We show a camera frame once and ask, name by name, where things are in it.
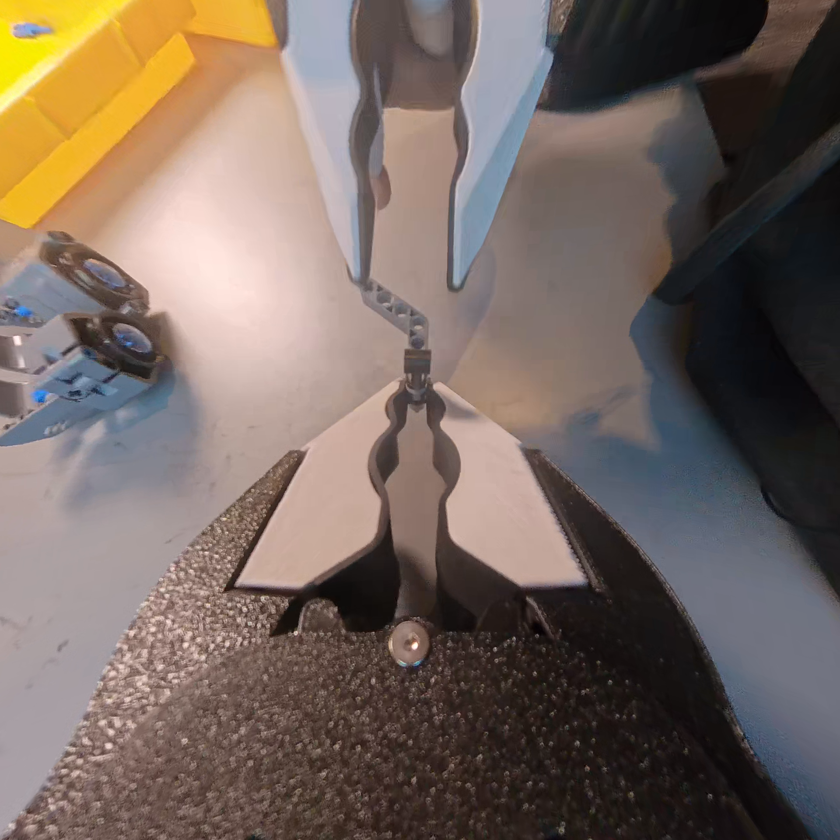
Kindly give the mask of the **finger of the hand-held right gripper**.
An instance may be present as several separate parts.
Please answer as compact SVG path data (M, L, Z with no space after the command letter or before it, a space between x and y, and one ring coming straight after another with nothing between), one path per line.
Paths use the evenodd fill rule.
M289 1L283 69L324 206L350 278L371 277L375 98L369 2Z
M454 2L454 131L447 286L486 241L553 63L549 1Z

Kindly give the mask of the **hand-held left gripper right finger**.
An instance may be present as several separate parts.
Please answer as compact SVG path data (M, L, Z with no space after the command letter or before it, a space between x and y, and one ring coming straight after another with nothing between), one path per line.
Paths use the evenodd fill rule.
M428 396L433 462L444 481L437 576L449 595L586 588L520 440L448 386Z

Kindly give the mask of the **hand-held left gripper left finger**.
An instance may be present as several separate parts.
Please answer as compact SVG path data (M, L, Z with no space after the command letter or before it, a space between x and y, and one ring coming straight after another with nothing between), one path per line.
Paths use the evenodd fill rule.
M232 587L298 595L382 544L402 430L403 380L394 380L306 444Z

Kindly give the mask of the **black pin connector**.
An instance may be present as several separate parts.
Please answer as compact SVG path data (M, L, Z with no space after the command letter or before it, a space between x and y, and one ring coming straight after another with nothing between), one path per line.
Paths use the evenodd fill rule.
M404 390L408 406L416 413L427 404L433 386L430 379L432 354L430 350L408 348L404 351Z

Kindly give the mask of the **grey bent building beam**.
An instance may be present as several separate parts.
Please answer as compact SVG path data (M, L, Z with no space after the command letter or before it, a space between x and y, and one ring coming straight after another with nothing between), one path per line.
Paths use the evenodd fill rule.
M373 279L358 280L355 285L363 303L406 336L410 350L428 350L426 316Z

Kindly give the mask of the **person's right forearm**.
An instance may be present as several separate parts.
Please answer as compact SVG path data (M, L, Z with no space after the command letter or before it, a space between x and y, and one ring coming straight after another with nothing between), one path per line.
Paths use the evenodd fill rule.
M553 63L539 107L594 109L740 55L765 1L552 2Z

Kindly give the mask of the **grey desk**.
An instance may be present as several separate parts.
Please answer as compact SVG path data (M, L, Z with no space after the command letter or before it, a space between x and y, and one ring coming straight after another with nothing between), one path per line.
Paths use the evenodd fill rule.
M149 289L175 369L126 413L2 448L2 830L184 547L402 370L345 273L277 52L189 43L197 67L41 225ZM537 113L456 294L452 112L385 125L374 275L428 316L436 376L657 564L761 760L838 838L837 596L691 387L684 311L648 298L722 174L699 95Z

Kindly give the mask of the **yellow bin with dividers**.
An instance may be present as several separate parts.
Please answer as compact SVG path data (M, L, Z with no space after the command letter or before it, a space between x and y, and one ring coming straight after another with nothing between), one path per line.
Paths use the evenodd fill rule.
M34 22L51 35L11 36ZM187 33L276 46L263 1L2 1L1 216L31 228L196 59Z

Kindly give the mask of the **grey toy robot head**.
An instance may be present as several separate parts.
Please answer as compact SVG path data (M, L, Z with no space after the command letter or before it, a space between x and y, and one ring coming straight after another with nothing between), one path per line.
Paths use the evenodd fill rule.
M116 413L167 364L148 290L93 248L48 232L2 267L2 447Z

